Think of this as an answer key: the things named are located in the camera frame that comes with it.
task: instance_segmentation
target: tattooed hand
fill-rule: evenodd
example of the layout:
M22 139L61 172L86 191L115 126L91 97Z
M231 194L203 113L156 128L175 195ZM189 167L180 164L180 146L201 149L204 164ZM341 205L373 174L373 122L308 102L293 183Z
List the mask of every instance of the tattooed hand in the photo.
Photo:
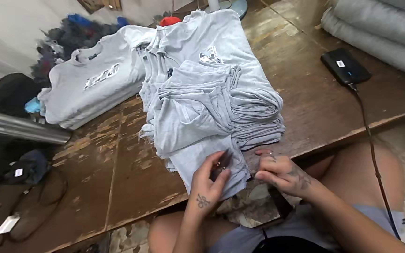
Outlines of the tattooed hand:
M201 167L193 174L192 188L185 210L186 215L195 221L202 221L220 200L225 182L229 179L230 169L225 169L218 175L215 182L209 179L214 164L218 162L224 151L209 155Z
M274 185L288 195L309 198L314 185L320 184L287 156L276 156L269 149L256 151L260 155L255 178Z

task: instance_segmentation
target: metal cylinder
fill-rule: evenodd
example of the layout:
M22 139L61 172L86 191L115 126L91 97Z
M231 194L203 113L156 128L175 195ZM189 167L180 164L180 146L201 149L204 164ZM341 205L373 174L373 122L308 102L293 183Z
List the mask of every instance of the metal cylinder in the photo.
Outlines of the metal cylinder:
M8 116L3 113L0 113L0 134L25 140L62 145L71 137L71 132L67 130Z

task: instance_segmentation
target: white wall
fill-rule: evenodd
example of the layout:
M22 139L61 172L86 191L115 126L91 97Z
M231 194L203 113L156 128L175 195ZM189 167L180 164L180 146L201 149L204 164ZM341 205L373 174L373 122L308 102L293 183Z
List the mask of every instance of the white wall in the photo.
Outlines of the white wall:
M174 0L174 9L191 0ZM22 72L30 75L29 66L37 62L36 39L43 31L59 27L70 13L78 13L101 23L116 23L117 16L132 24L147 26L153 16L172 9L172 0L121 0L122 12L101 9L89 15L76 0L0 0L0 78Z

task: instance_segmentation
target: worn table surface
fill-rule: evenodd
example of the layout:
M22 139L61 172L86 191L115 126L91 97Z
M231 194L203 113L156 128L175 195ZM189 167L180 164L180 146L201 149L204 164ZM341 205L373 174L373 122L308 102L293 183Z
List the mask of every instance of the worn table surface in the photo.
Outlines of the worn table surface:
M319 60L328 50L346 47L373 74L359 85L373 127L405 116L405 73L319 29L326 8L326 0L250 1L242 20L254 54L284 99L287 131L268 147L292 157L364 131L354 97ZM5 242L0 253L52 252L185 200L179 175L169 173L152 146L138 139L145 117L142 102L133 97L78 129L54 157L69 180L56 214L29 240ZM251 166L257 159L253 151L244 153ZM53 177L51 194L60 187ZM22 186L0 190L0 224L22 191ZM36 204L34 195L19 207L14 237L29 233L51 211Z

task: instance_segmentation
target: charging cable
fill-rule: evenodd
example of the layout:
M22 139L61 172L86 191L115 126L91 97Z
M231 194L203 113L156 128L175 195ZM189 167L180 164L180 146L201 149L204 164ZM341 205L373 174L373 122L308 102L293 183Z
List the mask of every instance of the charging cable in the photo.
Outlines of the charging cable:
M379 173L378 164L376 163L376 156L374 154L373 136L372 136L371 130L368 126L367 117L365 114L365 109L364 109L362 99L359 96L359 92L357 91L357 86L355 84L350 83L350 84L348 84L348 86L352 90L352 92L353 92L354 96L356 97L357 101L359 102L360 108L362 110L362 117L364 120L365 129L368 133L368 139L370 142L371 159L373 160L374 171L376 172L376 177L379 182L379 187L381 189L382 198L384 199L385 208L387 209L388 217L390 218L391 228L393 229L393 232L395 233L395 236L398 238L398 240L401 240L399 233L397 231L397 227L395 225L395 221L393 220L393 216L391 215L390 205L388 204L387 196L385 195L385 191L384 191L384 185L382 184L382 180L381 180L381 174Z

